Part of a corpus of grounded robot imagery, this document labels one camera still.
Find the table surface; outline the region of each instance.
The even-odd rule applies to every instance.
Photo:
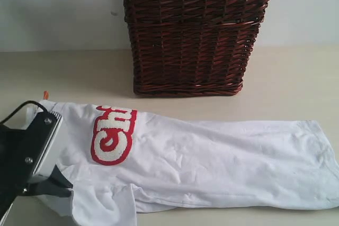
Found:
[[[26,100],[129,107],[183,120],[317,120],[339,157],[339,46],[256,47],[233,97],[137,98],[129,50],[0,53],[0,119]],[[21,126],[24,111],[10,125]],[[339,209],[176,209],[139,214],[139,226],[337,225]],[[18,198],[6,226],[74,226],[36,198]]]

